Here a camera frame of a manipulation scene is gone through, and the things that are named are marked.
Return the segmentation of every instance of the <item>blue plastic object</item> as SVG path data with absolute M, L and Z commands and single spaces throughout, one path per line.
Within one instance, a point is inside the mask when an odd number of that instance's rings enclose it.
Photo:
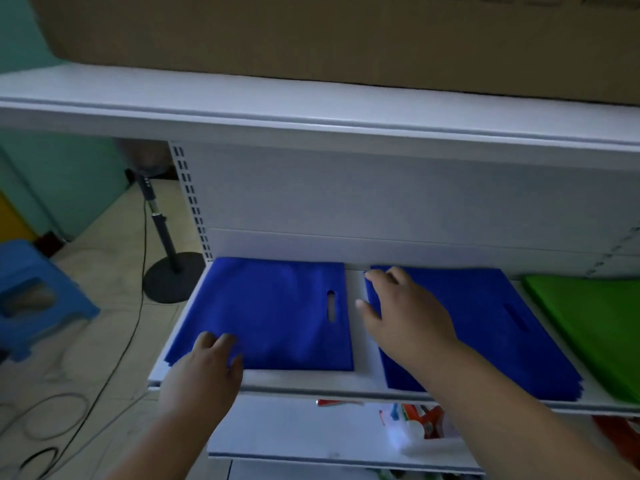
M 388 270 L 389 266 L 372 266 Z M 475 349 L 534 397 L 576 401 L 580 374 L 564 356 L 499 269 L 404 268 L 414 282 L 438 298 L 460 341 Z M 380 300 L 367 281 L 367 295 L 380 313 Z M 387 386 L 423 391 L 407 371 L 380 350 Z
M 344 265 L 217 258 L 165 361 L 187 354 L 202 331 L 235 334 L 246 369 L 352 371 Z
M 55 293 L 55 303 L 46 310 L 9 317 L 2 302 L 39 282 Z M 69 315 L 91 319 L 99 313 L 100 308 L 29 242 L 16 239 L 0 244 L 0 349 L 9 351 L 12 360 L 26 359 L 37 336 Z

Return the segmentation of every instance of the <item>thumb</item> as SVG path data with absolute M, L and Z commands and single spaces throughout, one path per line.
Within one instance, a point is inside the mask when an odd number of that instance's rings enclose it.
M 229 380 L 236 387 L 236 389 L 240 390 L 240 384 L 242 384 L 242 377 L 244 375 L 244 366 L 242 364 L 243 356 L 242 354 L 238 354 L 231 361 L 231 366 L 229 366 Z
M 356 308 L 364 322 L 364 328 L 366 328 L 369 334 L 375 339 L 378 330 L 382 326 L 382 319 L 378 316 L 371 304 L 364 300 L 357 299 Z

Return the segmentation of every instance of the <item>blue bag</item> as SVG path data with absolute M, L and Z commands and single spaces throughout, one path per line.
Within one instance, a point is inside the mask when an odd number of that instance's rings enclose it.
M 386 271 L 389 266 L 371 268 Z M 580 374 L 500 269 L 404 270 L 447 309 L 460 341 L 525 391 L 548 401 L 580 398 Z M 367 295 L 371 306 L 380 313 L 380 300 L 369 281 Z M 382 350 L 380 356 L 388 387 L 424 390 Z
M 235 334 L 245 369 L 352 371 L 344 265 L 217 258 L 165 361 L 190 352 L 205 330 Z

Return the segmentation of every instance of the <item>person's left arm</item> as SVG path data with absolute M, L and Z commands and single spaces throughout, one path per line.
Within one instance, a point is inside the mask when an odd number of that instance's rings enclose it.
M 232 335 L 203 332 L 167 373 L 158 418 L 105 480 L 182 480 L 236 400 L 242 357 L 227 368 Z

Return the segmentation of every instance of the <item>forearm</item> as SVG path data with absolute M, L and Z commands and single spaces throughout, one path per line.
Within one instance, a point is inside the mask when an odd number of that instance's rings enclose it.
M 208 439 L 199 424 L 160 417 L 105 480 L 182 480 Z
M 636 479 L 467 346 L 440 352 L 415 377 L 451 415 L 494 479 Z

